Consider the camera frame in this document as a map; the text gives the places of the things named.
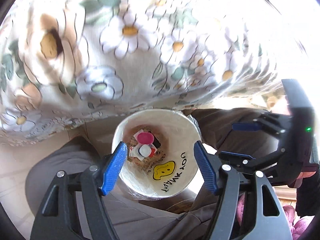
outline metal screw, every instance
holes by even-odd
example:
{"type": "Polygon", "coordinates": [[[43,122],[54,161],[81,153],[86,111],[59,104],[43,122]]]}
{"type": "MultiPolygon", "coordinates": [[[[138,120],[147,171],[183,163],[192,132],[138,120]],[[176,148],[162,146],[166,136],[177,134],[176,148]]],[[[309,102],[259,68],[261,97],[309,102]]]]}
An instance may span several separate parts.
{"type": "Polygon", "coordinates": [[[98,166],[97,165],[92,165],[90,166],[89,170],[90,171],[96,171],[98,169],[98,166]]]}
{"type": "Polygon", "coordinates": [[[231,171],[231,166],[228,165],[228,164],[223,164],[223,165],[222,165],[222,169],[223,169],[224,171],[231,171]]]}
{"type": "Polygon", "coordinates": [[[64,176],[64,171],[58,171],[57,172],[57,177],[62,178],[64,176]]]}
{"type": "Polygon", "coordinates": [[[256,175],[257,175],[257,177],[262,178],[263,177],[263,172],[262,171],[256,171],[256,175]]]}

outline yellow smiley face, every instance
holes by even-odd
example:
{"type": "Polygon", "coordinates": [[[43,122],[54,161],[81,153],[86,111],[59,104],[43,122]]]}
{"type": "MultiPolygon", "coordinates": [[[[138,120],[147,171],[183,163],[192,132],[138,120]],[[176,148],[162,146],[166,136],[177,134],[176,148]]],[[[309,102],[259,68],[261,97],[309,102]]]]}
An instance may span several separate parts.
{"type": "Polygon", "coordinates": [[[171,175],[176,168],[176,163],[174,161],[169,161],[167,163],[157,165],[153,168],[153,179],[160,180],[161,177],[171,175]]]}

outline paper cup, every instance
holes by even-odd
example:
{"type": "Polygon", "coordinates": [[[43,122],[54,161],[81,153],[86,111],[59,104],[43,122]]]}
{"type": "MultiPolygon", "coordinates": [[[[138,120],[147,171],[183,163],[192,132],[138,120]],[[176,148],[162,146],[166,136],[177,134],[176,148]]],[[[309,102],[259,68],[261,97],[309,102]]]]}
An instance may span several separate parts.
{"type": "Polygon", "coordinates": [[[120,141],[128,142],[133,135],[132,131],[141,126],[161,130],[166,140],[159,141],[165,156],[143,168],[126,160],[119,174],[128,187],[126,191],[136,199],[160,199],[177,195],[188,186],[198,170],[193,145],[201,138],[196,126],[181,112],[164,109],[137,112],[124,119],[116,128],[112,151],[120,141]]]}

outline blue gripper pad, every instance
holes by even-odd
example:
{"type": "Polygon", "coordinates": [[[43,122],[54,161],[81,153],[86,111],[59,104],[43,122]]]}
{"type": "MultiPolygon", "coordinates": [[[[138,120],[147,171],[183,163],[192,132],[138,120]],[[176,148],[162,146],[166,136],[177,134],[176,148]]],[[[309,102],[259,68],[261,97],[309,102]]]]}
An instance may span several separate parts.
{"type": "Polygon", "coordinates": [[[197,141],[195,143],[193,147],[193,154],[204,179],[205,187],[207,190],[215,194],[218,191],[217,177],[210,161],[208,160],[208,157],[214,157],[214,155],[207,153],[201,141],[197,141]]]}
{"type": "Polygon", "coordinates": [[[108,193],[113,190],[124,161],[127,158],[127,154],[127,145],[124,142],[120,142],[113,152],[112,159],[103,174],[103,184],[100,188],[103,196],[108,195],[108,193]]]}

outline floral skirt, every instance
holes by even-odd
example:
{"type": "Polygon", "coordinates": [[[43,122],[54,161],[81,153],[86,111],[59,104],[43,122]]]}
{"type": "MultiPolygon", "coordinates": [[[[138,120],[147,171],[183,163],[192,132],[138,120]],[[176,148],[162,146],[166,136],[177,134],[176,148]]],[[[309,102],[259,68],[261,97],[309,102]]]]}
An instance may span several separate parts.
{"type": "Polygon", "coordinates": [[[278,88],[267,40],[218,8],[213,0],[16,0],[0,26],[0,136],[34,143],[95,119],[278,88]]]}

